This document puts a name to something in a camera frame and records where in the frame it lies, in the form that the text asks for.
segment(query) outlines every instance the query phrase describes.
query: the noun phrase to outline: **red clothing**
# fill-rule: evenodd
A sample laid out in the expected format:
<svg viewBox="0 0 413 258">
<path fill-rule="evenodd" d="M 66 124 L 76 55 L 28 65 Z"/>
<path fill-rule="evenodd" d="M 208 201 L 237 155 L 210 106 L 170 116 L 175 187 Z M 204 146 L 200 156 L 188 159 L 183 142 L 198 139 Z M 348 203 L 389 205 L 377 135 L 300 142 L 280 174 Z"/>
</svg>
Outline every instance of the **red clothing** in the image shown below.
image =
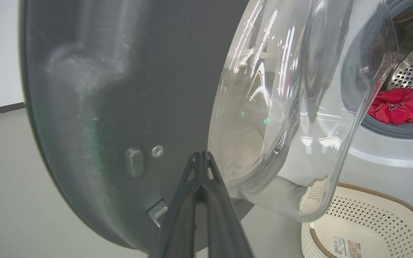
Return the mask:
<svg viewBox="0 0 413 258">
<path fill-rule="evenodd" d="M 413 89 L 396 88 L 379 92 L 368 111 L 380 122 L 413 122 Z"/>
</svg>

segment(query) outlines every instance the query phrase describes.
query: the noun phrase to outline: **washing machine door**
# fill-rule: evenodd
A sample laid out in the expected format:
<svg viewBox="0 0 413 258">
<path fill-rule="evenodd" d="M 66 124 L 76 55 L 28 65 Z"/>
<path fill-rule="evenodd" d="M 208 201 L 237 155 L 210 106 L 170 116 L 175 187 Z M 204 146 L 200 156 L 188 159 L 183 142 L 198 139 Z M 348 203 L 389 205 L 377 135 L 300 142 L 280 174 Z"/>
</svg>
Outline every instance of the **washing machine door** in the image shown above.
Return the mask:
<svg viewBox="0 0 413 258">
<path fill-rule="evenodd" d="M 246 0 L 22 4 L 23 84 L 44 162 L 75 213 L 148 252 L 190 154 L 208 148 Z M 234 201 L 242 218 L 251 209 Z M 197 218 L 196 248 L 206 246 Z"/>
<path fill-rule="evenodd" d="M 188 157 L 209 150 L 240 218 L 246 200 L 321 216 L 394 65 L 387 8 L 367 1 L 24 1 L 24 90 L 59 191 L 95 232 L 147 253 Z"/>
</svg>

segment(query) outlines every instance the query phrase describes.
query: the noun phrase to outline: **washing machine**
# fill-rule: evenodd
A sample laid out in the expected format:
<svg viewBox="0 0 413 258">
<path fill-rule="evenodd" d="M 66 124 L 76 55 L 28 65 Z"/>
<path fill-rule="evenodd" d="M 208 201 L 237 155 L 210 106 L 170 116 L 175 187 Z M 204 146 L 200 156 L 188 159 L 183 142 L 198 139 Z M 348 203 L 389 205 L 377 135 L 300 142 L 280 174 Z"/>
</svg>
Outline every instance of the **washing machine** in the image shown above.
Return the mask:
<svg viewBox="0 0 413 258">
<path fill-rule="evenodd" d="M 413 124 L 362 122 L 413 39 L 413 0 L 26 0 L 21 10 L 39 150 L 71 209 L 111 242 L 153 250 L 203 150 L 235 220 L 255 204 L 313 221 L 339 181 L 413 204 Z M 191 250 L 207 245 L 211 217 L 196 202 Z"/>
<path fill-rule="evenodd" d="M 387 5 L 403 60 L 404 55 L 413 54 L 406 49 L 409 42 L 413 48 L 413 0 L 390 0 Z M 405 65 L 409 68 L 396 67 L 395 73 L 406 72 L 413 63 Z M 390 82 L 385 82 L 384 87 L 397 80 L 393 76 L 390 75 Z M 366 114 L 349 149 L 340 181 L 374 189 L 413 205 L 413 123 L 384 124 Z"/>
</svg>

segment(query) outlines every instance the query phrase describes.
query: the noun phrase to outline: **perforated plastic basket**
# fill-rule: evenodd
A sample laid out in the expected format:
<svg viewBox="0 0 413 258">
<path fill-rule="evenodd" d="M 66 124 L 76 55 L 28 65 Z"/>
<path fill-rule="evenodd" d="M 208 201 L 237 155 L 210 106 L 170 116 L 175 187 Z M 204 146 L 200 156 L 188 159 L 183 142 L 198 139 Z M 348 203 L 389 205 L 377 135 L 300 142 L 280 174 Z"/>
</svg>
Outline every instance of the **perforated plastic basket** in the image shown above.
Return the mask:
<svg viewBox="0 0 413 258">
<path fill-rule="evenodd" d="M 305 258 L 413 258 L 413 207 L 339 184 L 326 214 L 302 224 Z"/>
</svg>

